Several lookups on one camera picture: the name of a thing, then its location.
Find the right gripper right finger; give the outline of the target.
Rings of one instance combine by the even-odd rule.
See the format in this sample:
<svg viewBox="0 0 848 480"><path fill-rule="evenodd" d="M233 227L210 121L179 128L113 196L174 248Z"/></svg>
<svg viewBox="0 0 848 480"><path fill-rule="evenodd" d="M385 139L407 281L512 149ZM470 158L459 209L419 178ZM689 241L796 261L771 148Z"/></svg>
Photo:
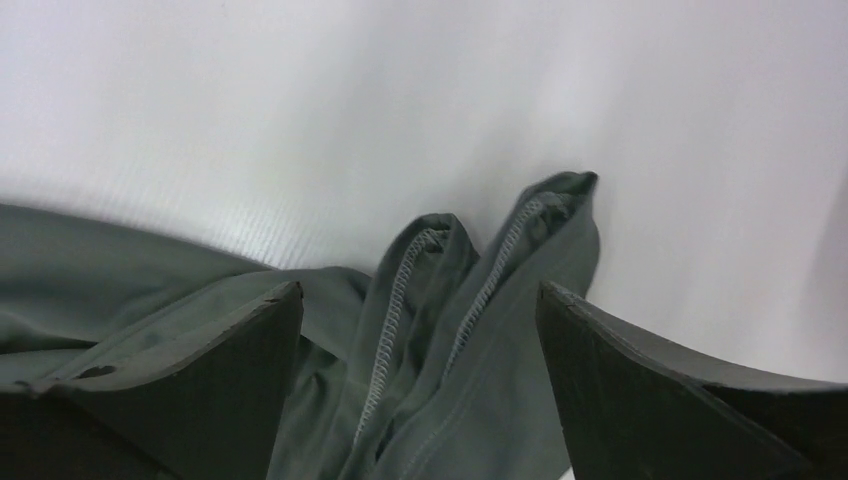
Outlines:
<svg viewBox="0 0 848 480"><path fill-rule="evenodd" d="M552 282L536 325L579 479L843 479L847 387L721 360Z"/></svg>

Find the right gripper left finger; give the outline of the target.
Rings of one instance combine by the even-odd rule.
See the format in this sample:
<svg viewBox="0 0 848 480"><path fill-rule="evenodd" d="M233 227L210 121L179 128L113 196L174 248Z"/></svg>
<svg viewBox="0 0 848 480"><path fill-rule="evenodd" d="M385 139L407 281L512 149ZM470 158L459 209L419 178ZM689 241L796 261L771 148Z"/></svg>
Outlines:
<svg viewBox="0 0 848 480"><path fill-rule="evenodd" d="M1 388L5 479L263 479L303 291L280 284L151 348Z"/></svg>

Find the dark grey t shirt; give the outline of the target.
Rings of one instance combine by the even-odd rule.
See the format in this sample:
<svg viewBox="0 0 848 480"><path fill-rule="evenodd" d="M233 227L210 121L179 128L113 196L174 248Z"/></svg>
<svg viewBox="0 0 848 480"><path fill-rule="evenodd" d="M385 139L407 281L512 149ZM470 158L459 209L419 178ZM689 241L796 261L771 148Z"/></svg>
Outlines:
<svg viewBox="0 0 848 480"><path fill-rule="evenodd" d="M569 460L539 286L589 289L596 174L525 190L492 244L411 222L377 270L279 270L157 234L1 209L1 388L154 347L296 282L291 388L263 479L556 479Z"/></svg>

